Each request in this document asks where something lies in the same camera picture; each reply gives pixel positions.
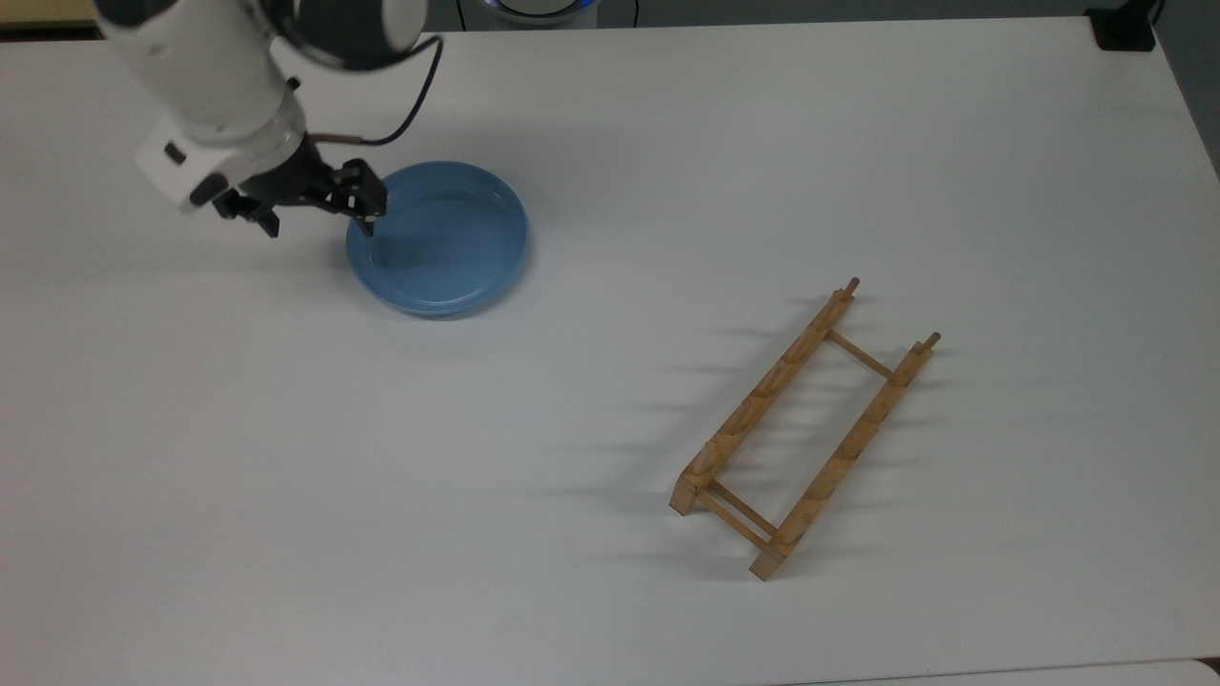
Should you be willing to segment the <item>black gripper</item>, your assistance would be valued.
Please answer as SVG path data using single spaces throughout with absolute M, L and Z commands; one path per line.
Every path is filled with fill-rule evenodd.
M 388 192 L 364 159 L 353 159 L 340 168 L 321 157 L 314 142 L 305 140 L 277 168 L 253 175 L 235 190 L 214 199 L 223 220 L 255 223 L 270 238 L 278 238 L 277 208 L 317 208 L 353 220 L 366 238 L 375 237 L 376 223 L 386 216 Z

